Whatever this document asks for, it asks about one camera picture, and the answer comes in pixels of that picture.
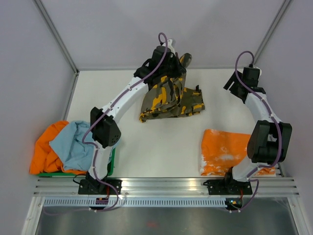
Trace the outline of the camouflage trousers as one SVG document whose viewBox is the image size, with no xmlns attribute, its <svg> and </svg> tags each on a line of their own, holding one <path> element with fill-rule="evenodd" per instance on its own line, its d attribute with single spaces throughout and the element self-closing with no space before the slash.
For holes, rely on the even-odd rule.
<svg viewBox="0 0 313 235">
<path fill-rule="evenodd" d="M 186 56 L 187 69 L 192 61 L 192 55 L 185 53 L 182 56 Z M 199 86 L 191 89 L 181 82 L 157 83 L 156 78 L 159 70 L 155 73 L 156 77 L 153 78 L 153 81 L 149 82 L 149 91 L 142 101 L 139 115 L 139 120 L 142 123 L 153 119 L 189 117 L 205 110 L 202 91 Z"/>
</svg>

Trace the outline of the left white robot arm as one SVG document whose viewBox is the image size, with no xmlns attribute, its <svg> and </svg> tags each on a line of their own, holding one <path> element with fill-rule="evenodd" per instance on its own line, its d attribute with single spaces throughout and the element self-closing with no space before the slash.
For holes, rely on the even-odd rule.
<svg viewBox="0 0 313 235">
<path fill-rule="evenodd" d="M 153 51 L 150 59 L 139 67 L 127 84 L 110 103 L 90 112 L 94 157 L 85 179 L 81 180 L 79 194 L 104 194 L 109 190 L 106 182 L 112 155 L 121 138 L 118 123 L 132 105 L 160 81 L 162 75 L 173 72 L 180 75 L 185 69 L 173 46 L 162 44 Z"/>
</svg>

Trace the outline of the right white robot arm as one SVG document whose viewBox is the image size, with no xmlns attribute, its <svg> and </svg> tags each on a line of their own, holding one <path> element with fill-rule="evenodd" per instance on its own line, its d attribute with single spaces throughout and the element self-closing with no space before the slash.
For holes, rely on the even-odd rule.
<svg viewBox="0 0 313 235">
<path fill-rule="evenodd" d="M 234 71 L 224 89 L 250 110 L 255 127 L 246 147 L 246 156 L 225 174 L 223 188 L 229 194 L 251 191 L 251 178 L 262 169 L 270 169 L 283 162 L 291 139 L 292 126 L 284 123 L 270 107 L 266 92 L 258 86 L 261 71 L 252 66 L 242 72 Z"/>
</svg>

